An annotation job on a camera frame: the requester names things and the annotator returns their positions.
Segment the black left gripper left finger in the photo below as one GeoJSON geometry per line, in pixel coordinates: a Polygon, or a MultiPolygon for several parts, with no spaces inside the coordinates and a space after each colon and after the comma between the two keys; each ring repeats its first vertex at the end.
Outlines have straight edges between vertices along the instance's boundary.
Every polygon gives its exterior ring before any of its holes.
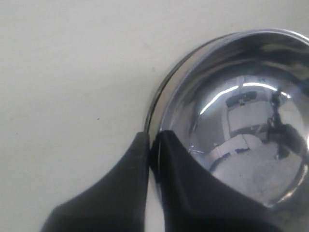
{"type": "Polygon", "coordinates": [[[43,232],[142,232],[149,179],[149,135],[138,132],[96,184],[56,207],[43,232]]]}

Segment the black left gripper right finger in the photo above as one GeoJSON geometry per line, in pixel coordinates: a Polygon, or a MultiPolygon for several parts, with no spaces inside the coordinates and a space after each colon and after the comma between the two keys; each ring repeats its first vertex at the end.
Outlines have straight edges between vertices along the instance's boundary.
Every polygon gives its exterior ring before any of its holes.
{"type": "Polygon", "coordinates": [[[232,189],[201,167],[173,131],[159,133],[159,179],[168,232],[306,232],[309,175],[300,171],[270,206],[232,189]]]}

